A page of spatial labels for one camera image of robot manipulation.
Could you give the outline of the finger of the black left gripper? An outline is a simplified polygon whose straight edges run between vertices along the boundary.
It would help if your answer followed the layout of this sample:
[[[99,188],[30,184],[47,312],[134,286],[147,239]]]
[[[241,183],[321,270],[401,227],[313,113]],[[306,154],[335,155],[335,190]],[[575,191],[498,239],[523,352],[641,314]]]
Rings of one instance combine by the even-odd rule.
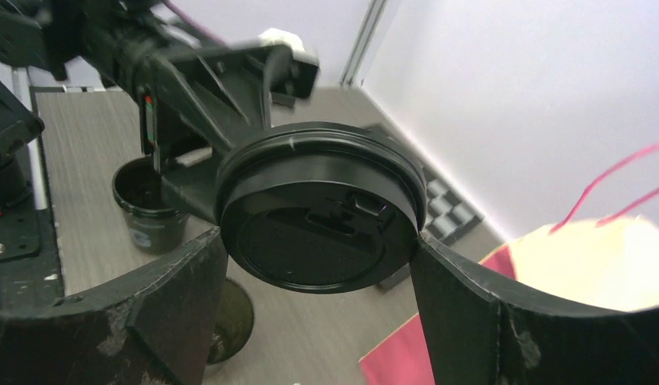
[[[166,204],[212,224],[220,224],[222,164],[225,154],[216,153],[194,164],[185,165],[177,160],[162,164],[161,192]]]
[[[308,99],[319,73],[314,55],[288,45],[209,47],[153,57],[153,164],[210,147],[223,156],[248,136],[270,128],[270,109]]]

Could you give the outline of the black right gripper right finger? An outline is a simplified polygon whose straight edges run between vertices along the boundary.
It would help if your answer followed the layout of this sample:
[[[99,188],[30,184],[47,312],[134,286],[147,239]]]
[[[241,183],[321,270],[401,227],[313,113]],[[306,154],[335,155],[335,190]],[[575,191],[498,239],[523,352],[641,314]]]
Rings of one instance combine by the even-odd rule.
[[[659,384],[659,307],[558,298],[427,235],[410,271],[437,384]]]

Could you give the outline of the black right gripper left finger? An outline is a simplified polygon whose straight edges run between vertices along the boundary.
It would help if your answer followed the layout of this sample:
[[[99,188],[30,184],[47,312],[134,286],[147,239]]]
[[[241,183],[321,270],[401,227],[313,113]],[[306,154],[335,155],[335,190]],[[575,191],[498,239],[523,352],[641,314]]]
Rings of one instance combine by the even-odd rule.
[[[228,265],[219,229],[49,306],[0,310],[0,384],[200,384]]]

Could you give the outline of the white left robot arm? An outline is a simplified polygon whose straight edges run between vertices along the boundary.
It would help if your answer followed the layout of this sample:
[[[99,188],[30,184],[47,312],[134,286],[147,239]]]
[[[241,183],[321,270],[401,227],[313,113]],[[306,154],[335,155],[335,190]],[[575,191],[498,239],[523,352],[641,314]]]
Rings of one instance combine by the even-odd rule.
[[[270,128],[274,104],[308,99],[319,72],[288,43],[197,44],[170,33],[151,1],[0,1],[0,62],[67,78],[82,58],[138,105],[142,150],[165,203],[216,222],[217,170]]]

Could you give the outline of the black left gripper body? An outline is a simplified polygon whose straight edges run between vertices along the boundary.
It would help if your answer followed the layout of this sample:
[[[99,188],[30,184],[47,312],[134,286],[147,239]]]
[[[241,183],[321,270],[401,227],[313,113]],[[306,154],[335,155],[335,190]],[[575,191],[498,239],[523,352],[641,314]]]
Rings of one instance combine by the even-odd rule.
[[[153,13],[156,1],[47,1],[42,17],[48,70],[66,77],[65,64],[83,58],[104,86],[117,86],[139,109],[144,154],[177,157],[206,148],[208,141],[157,95],[163,86],[156,59],[212,47],[213,37],[169,1],[173,15]]]

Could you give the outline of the black coffee cup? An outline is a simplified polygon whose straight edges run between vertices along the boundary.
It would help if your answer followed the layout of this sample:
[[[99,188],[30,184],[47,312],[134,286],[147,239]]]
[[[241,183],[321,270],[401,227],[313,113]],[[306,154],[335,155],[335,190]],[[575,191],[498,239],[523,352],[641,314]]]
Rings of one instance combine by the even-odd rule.
[[[239,282],[226,277],[216,312],[204,383],[245,347],[254,323],[254,305],[249,293]]]
[[[183,243],[188,215],[164,203],[161,178],[150,156],[131,160],[118,168],[111,188],[131,243],[138,250],[161,255]]]

